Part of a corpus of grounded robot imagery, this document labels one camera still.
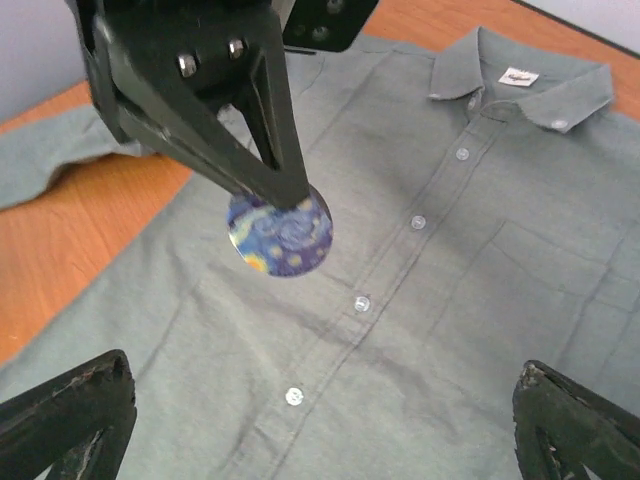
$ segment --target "metal bolt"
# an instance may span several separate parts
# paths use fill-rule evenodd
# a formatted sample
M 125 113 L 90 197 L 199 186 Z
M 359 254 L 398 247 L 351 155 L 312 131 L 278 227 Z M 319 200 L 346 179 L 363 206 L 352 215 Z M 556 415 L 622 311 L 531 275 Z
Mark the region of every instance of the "metal bolt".
M 229 57 L 231 60 L 239 59 L 244 53 L 244 43 L 239 38 L 234 38 L 229 42 Z
M 344 8 L 344 0 L 328 0 L 327 1 L 327 12 L 330 15 L 337 15 Z
M 313 29 L 313 32 L 311 32 L 311 38 L 313 38 L 315 42 L 322 42 L 326 40 L 328 36 L 329 29 L 327 27 L 316 27 Z
M 190 53 L 181 53 L 178 55 L 178 67 L 180 68 L 180 75 L 184 78 L 189 78 L 198 70 L 198 63 Z

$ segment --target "button-up shirt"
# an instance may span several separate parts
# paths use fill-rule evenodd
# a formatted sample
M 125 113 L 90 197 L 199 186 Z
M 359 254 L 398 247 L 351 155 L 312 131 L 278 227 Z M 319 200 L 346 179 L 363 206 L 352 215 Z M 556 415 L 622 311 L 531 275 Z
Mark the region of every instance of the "button-up shirt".
M 288 60 L 323 265 L 247 267 L 228 194 L 194 176 L 2 398 L 124 349 L 124 480 L 513 480 L 528 359 L 640 413 L 640 127 L 610 111 L 609 69 L 482 28 L 440 54 L 362 37 Z

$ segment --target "clothing tag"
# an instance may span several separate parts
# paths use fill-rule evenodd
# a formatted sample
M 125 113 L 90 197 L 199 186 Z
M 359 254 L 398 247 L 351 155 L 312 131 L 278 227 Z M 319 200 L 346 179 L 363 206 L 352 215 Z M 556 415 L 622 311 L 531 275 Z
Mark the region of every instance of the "clothing tag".
M 504 75 L 500 77 L 498 82 L 505 85 L 513 85 L 515 87 L 530 87 L 540 75 L 533 72 L 527 72 L 526 70 L 519 70 L 517 68 L 509 67 Z

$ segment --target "wooden surface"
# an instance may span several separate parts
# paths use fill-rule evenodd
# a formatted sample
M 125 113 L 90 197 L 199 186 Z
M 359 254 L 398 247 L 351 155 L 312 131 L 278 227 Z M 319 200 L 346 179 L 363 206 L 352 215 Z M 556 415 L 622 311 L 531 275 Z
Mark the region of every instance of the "wooden surface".
M 366 33 L 439 51 L 484 25 L 516 41 L 612 66 L 616 108 L 640 120 L 640 62 L 509 0 L 382 0 Z M 79 85 L 0 133 L 89 101 Z M 42 197 L 0 212 L 0 362 L 37 334 L 186 182 L 166 158 L 76 167 Z

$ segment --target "shirt button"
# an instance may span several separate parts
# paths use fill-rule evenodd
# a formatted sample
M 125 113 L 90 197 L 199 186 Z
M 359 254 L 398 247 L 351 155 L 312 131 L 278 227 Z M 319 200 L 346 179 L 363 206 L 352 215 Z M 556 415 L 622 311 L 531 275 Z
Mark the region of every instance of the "shirt button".
M 354 304 L 354 308 L 356 309 L 356 312 L 364 313 L 367 310 L 369 310 L 370 306 L 371 306 L 371 300 L 369 300 L 367 297 L 356 298 L 356 303 Z
M 456 152 L 456 158 L 458 160 L 466 160 L 469 158 L 469 150 L 466 148 L 459 148 Z
M 551 128 L 555 128 L 556 130 L 560 130 L 569 125 L 566 120 L 554 120 L 551 122 Z
M 422 215 L 416 215 L 411 219 L 411 227 L 414 230 L 422 230 L 427 225 L 427 220 Z
M 292 407 L 297 407 L 302 403 L 304 395 L 302 393 L 302 390 L 294 387 L 287 390 L 287 394 L 284 396 L 284 398 L 289 405 L 291 405 Z

